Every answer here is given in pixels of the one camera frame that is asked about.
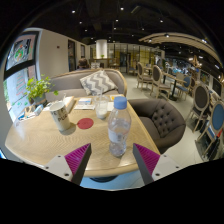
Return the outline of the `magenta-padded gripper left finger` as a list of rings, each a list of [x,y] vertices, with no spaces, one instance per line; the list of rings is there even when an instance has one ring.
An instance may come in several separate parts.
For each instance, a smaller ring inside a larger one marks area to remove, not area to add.
[[[91,153],[91,144],[88,143],[65,156],[56,155],[44,166],[44,170],[79,185]]]

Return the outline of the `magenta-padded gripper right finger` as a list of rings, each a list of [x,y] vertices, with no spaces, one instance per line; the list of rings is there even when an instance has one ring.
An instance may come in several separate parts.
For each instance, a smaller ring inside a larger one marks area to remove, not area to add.
[[[145,185],[159,180],[181,169],[168,155],[158,155],[152,150],[134,143],[133,155]]]

